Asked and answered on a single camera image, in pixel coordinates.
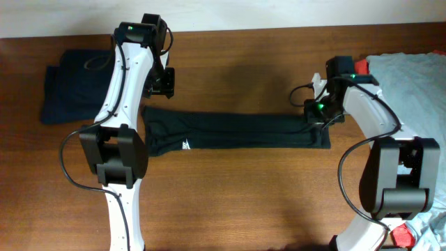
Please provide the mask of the dark green t-shirt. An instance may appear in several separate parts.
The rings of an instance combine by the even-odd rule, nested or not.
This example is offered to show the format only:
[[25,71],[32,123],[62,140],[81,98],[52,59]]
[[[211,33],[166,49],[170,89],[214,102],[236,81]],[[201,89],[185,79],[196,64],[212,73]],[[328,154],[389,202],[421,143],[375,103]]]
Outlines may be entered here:
[[146,106],[141,113],[150,157],[192,149],[328,149],[328,129],[285,114],[180,112]]

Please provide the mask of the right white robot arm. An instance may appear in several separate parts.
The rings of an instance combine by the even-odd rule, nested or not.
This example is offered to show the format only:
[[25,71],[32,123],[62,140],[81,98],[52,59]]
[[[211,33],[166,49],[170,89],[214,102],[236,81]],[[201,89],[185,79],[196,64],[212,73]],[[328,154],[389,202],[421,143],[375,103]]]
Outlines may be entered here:
[[339,188],[345,197],[342,169],[350,153],[361,146],[370,152],[359,184],[361,206],[347,204],[355,217],[342,233],[333,236],[330,249],[384,250],[390,232],[433,205],[440,146],[401,122],[371,75],[341,74],[309,85],[314,99],[305,101],[311,122],[328,127],[349,114],[365,138],[351,146],[337,168]]

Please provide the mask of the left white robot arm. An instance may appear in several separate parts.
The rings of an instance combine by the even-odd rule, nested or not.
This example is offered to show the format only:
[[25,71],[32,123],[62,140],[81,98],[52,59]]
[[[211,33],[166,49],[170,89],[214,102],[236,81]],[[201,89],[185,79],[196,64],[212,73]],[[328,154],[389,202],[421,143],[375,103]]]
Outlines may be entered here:
[[105,101],[79,139],[87,163],[101,185],[109,213],[110,250],[144,250],[139,191],[148,167],[148,150],[137,132],[143,97],[174,95],[174,69],[165,41],[173,34],[158,16],[115,29],[114,69]]

